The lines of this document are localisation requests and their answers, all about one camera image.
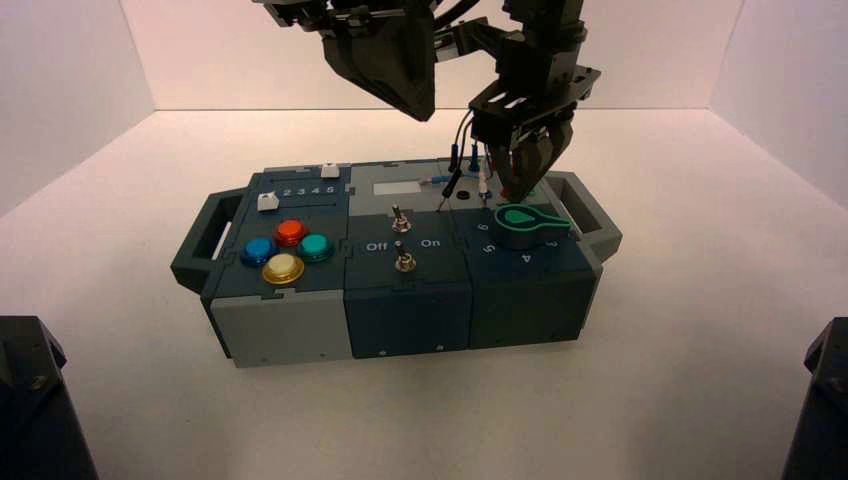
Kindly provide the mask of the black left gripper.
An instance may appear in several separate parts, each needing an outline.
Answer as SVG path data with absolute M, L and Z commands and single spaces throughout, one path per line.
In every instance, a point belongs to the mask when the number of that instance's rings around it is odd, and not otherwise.
M 281 28 L 318 32 L 340 77 L 418 121 L 435 110 L 437 1 L 255 1 Z M 412 23 L 405 20 L 414 19 Z

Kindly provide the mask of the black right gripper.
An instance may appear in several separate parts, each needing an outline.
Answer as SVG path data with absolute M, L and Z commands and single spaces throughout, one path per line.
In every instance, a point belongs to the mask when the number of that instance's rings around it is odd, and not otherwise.
M 489 145 L 501 196 L 523 199 L 567 149 L 573 128 L 570 122 L 551 122 L 522 143 L 522 180 L 507 147 L 587 99 L 601 71 L 578 63 L 588 36 L 584 26 L 542 33 L 490 31 L 487 49 L 496 59 L 498 78 L 469 103 L 471 133 Z

